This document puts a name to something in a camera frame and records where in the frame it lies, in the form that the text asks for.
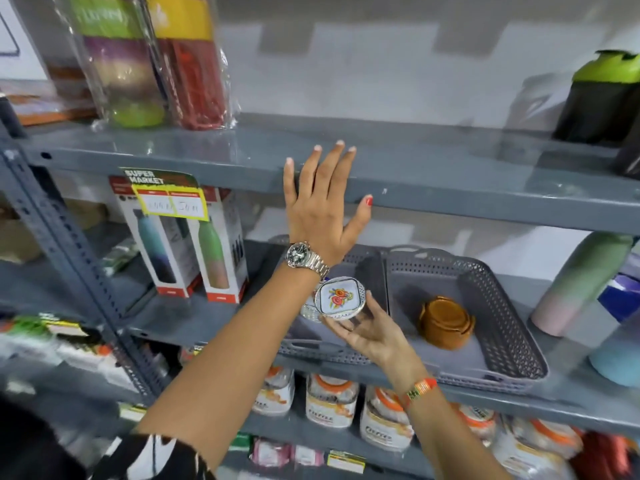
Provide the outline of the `person's right hand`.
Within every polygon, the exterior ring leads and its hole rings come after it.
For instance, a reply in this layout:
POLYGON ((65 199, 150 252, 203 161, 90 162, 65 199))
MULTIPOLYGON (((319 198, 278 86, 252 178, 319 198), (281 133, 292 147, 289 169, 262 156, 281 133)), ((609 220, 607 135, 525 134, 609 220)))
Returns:
POLYGON ((361 312, 356 324, 323 316, 321 319, 336 336, 383 371, 396 395, 409 392, 424 380, 430 387, 435 386, 435 379, 390 316, 388 320, 373 320, 369 312, 361 312))

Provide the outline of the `person's left hand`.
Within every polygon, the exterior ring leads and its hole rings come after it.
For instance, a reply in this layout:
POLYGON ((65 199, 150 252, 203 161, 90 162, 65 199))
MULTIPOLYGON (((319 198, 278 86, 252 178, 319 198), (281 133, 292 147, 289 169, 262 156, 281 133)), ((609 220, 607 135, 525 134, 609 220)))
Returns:
POLYGON ((329 192, 317 193, 316 170, 324 159, 321 160, 322 147, 316 145, 300 170, 299 178, 295 178, 297 202, 285 202, 290 241, 308 242, 329 267, 339 264, 357 242, 344 240, 347 225, 344 222, 345 192, 356 151, 356 147, 346 148, 345 145, 329 192))

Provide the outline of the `white floral coaster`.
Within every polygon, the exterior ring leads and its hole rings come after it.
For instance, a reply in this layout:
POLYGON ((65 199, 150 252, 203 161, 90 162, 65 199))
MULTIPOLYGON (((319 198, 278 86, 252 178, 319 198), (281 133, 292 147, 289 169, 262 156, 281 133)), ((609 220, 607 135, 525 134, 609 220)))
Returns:
POLYGON ((334 321, 349 321, 363 311, 366 290, 357 279, 340 276, 322 282, 316 290, 314 305, 320 315, 334 321))

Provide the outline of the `person's left forearm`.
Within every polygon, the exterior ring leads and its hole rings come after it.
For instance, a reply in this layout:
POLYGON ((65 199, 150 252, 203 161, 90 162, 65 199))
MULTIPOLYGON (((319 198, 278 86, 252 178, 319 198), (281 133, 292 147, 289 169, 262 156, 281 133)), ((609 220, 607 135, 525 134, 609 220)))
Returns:
POLYGON ((252 411, 282 340, 321 278, 282 264, 148 409, 137 432, 188 444, 217 468, 252 411))

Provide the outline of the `gray perforated plastic basket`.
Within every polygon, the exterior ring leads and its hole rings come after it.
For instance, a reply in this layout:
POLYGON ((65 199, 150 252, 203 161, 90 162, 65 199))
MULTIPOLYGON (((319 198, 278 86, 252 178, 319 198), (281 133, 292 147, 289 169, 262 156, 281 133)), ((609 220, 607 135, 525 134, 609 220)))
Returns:
POLYGON ((434 248, 391 248, 384 257, 389 315, 440 382, 525 395, 548 377, 540 347, 484 262, 434 248), (453 301, 476 320, 457 350, 421 336, 422 310, 436 298, 453 301))
MULTIPOLYGON (((357 244, 339 265, 331 269, 324 281, 340 276, 354 277, 363 284, 365 290, 370 290, 380 306, 388 311, 384 273, 381 252, 357 244)), ((321 315, 314 305, 314 296, 321 283, 316 285, 300 308, 299 315, 281 343, 279 353, 308 360, 350 365, 370 364, 370 360, 348 346, 322 322, 321 315)))

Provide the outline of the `gray metal shelf rack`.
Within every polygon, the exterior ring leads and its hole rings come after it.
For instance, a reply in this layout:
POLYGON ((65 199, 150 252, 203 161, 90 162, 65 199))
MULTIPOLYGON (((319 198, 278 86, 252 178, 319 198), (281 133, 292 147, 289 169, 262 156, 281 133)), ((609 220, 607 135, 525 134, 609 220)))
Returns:
MULTIPOLYGON (((346 202, 373 196, 374 210, 412 210, 475 217, 494 230, 517 223, 640 235, 640 180, 609 172, 615 150, 560 143, 545 134, 411 123, 244 114, 231 130, 189 131, 93 127, 90 122, 18 128, 9 103, 0 121, 0 191, 29 225, 44 257, 24 266, 0 262, 0 311, 44 313, 101 331, 150 404, 169 384, 142 340, 201 346, 237 305, 214 303, 199 284, 192 297, 162 296, 141 257, 107 277, 100 258, 130 234, 101 222, 85 232, 64 204, 50 170, 89 177, 121 168, 180 171, 202 186, 282 196, 291 157, 299 171, 316 144, 339 139, 357 148, 346 202)), ((491 268, 540 347, 548 377, 525 395, 442 384, 451 401, 519 417, 640 438, 640 390, 601 377, 587 360, 618 323, 592 303, 564 339, 529 321, 550 279, 509 276, 491 268)))

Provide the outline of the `white red bottle box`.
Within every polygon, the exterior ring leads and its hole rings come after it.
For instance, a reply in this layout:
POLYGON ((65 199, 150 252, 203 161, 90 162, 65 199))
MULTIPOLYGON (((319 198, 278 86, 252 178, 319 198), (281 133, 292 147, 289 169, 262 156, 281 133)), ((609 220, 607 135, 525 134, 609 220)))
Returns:
POLYGON ((189 231, 204 290, 209 301, 239 304, 249 279, 236 194, 208 185, 202 189, 209 220, 190 219, 189 231))
POLYGON ((202 277, 188 220, 144 213, 126 177, 109 184, 158 293, 189 298, 202 277))

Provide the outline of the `yellow shelf price tag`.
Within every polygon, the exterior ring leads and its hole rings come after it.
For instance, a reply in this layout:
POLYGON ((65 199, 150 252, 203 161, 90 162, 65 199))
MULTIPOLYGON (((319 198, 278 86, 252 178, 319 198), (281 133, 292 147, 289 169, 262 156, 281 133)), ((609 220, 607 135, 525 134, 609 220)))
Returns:
POLYGON ((146 215, 208 221, 204 191, 191 174, 143 168, 121 168, 146 215))

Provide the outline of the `wrapped red bottle yellow label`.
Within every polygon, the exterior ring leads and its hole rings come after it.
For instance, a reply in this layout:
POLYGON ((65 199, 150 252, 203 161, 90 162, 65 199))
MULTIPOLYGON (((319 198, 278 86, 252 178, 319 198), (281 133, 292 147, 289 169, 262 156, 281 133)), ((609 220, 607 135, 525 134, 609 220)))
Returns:
POLYGON ((234 124, 215 0, 141 0, 173 120, 187 130, 234 124))

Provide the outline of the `small yellow price label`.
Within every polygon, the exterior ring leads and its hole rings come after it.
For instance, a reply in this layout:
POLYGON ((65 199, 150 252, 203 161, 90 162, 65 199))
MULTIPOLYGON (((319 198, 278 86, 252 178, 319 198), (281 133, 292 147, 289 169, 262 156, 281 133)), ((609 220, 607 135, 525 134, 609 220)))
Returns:
POLYGON ((363 475, 366 468, 366 460, 352 453, 331 450, 327 454, 326 465, 330 468, 363 475))

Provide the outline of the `wrapped green purple bottle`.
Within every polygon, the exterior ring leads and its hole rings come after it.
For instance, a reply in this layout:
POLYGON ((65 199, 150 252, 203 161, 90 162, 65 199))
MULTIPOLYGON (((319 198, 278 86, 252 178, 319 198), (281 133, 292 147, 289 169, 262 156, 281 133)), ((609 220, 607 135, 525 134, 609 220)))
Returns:
POLYGON ((52 0, 70 33, 101 120, 162 125, 166 104, 133 0, 52 0))

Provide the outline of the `green pink gradient bottle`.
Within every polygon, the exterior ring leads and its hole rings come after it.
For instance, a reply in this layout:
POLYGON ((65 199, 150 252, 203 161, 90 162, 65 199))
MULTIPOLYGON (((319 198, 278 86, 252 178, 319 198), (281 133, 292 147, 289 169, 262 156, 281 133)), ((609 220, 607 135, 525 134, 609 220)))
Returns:
POLYGON ((544 293, 530 316, 537 329, 563 337, 618 273, 640 236, 592 232, 585 237, 544 293))

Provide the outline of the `light blue bottle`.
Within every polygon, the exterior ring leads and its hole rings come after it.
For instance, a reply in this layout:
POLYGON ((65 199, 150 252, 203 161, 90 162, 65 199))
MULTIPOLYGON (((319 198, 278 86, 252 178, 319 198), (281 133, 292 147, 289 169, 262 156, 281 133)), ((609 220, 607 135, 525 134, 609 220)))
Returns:
POLYGON ((604 378, 640 389, 640 317, 622 323, 589 354, 588 360, 604 378))

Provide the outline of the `red plastic container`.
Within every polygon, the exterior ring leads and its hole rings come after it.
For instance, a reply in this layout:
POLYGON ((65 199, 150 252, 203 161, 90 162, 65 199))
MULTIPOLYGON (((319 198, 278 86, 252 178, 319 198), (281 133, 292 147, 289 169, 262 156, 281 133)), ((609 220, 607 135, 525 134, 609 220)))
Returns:
POLYGON ((640 480, 640 443, 621 435, 585 431, 569 464, 578 480, 640 480))

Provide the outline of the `black white patterned sleeve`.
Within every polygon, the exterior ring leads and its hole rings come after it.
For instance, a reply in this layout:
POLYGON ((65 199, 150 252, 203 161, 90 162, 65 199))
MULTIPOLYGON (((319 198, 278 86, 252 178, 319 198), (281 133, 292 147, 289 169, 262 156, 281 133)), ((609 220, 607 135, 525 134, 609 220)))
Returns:
POLYGON ((217 480, 190 445, 162 435, 116 437, 87 480, 217 480))

